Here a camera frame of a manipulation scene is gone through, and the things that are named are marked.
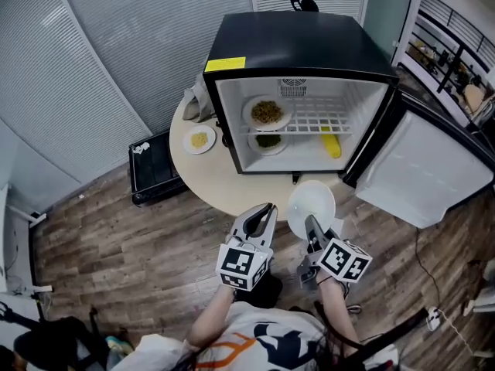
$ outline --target wire rack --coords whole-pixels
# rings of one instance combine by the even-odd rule
[[[292,119],[278,131],[266,133],[280,134],[351,134],[349,112],[339,97],[284,98],[292,109]]]

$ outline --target fridge door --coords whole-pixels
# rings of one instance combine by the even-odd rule
[[[402,95],[343,181],[356,196],[426,228],[493,181],[495,159],[469,132]]]

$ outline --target small plate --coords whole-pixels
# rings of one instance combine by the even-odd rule
[[[318,180],[299,184],[288,199],[288,226],[304,240],[308,240],[305,221],[310,214],[314,215],[323,232],[328,231],[335,218],[335,198],[332,191]]]
[[[258,154],[266,155],[266,156],[277,155],[278,153],[284,151],[288,145],[288,136],[279,135],[280,143],[274,145],[273,147],[262,148],[259,146],[258,142],[256,141],[257,135],[255,133],[258,132],[259,131],[257,131],[256,129],[250,129],[249,130],[250,134],[247,137],[247,143],[249,144],[249,147],[251,147],[251,150],[256,151]]]
[[[191,143],[191,137],[193,136],[193,134],[200,132],[207,134],[207,143],[203,147],[194,148],[193,144]],[[216,138],[217,138],[217,133],[213,128],[207,125],[198,125],[197,127],[191,128],[186,132],[186,135],[184,136],[183,139],[183,146],[184,149],[190,154],[203,154],[204,152],[207,152],[208,150],[210,150],[210,148],[213,147]]]
[[[271,124],[263,124],[259,121],[254,120],[251,116],[253,107],[256,106],[256,104],[258,104],[259,102],[268,102],[272,100],[277,104],[277,106],[282,109],[283,115],[280,120],[278,120],[277,122],[272,122]],[[283,127],[287,126],[287,124],[290,122],[292,118],[292,109],[289,108],[289,106],[286,102],[283,101],[283,99],[270,95],[261,95],[253,97],[244,105],[244,108],[242,109],[242,118],[251,128],[258,129],[259,131],[277,131],[278,129],[282,129]]]

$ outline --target mini fridge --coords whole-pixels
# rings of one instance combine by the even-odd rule
[[[239,174],[335,172],[360,198],[421,228],[493,182],[493,154],[403,94],[351,17],[226,15],[203,77]],[[244,110],[260,98],[283,105],[282,128],[252,127]],[[264,134],[279,135],[281,151],[260,153],[253,137]],[[326,149],[329,134],[338,156]]]

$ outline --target white t-shirt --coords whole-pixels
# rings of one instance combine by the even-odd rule
[[[222,336],[198,355],[196,369],[311,369],[321,345],[325,345],[323,325],[302,312],[260,309],[236,302],[230,307],[226,325]],[[187,341],[146,335],[135,352],[113,370],[168,370],[197,350]]]

